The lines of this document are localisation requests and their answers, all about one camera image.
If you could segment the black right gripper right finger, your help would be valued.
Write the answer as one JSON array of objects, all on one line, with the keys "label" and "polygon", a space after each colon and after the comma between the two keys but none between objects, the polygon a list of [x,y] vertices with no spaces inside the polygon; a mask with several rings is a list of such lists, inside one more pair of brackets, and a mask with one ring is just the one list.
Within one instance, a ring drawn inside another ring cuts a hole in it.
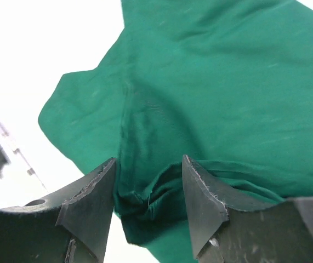
[{"label": "black right gripper right finger", "polygon": [[183,157],[192,253],[198,262],[313,262],[313,197],[259,201]]}]

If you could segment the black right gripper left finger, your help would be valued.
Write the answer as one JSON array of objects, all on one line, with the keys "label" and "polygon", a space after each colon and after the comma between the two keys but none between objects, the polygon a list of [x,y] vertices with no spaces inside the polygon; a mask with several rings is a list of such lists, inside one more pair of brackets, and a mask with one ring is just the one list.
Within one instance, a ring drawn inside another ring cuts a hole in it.
[{"label": "black right gripper left finger", "polygon": [[0,209],[0,262],[103,262],[116,160],[23,207]]}]

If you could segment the dark green surgical drape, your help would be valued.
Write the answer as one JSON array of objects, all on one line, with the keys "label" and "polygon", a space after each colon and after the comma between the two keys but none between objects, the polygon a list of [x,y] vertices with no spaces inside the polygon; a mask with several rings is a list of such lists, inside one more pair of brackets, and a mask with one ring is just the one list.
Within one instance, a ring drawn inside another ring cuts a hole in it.
[{"label": "dark green surgical drape", "polygon": [[62,76],[38,123],[87,174],[118,160],[129,243],[193,262],[189,155],[262,201],[313,196],[313,10],[297,1],[123,1],[99,66]]}]

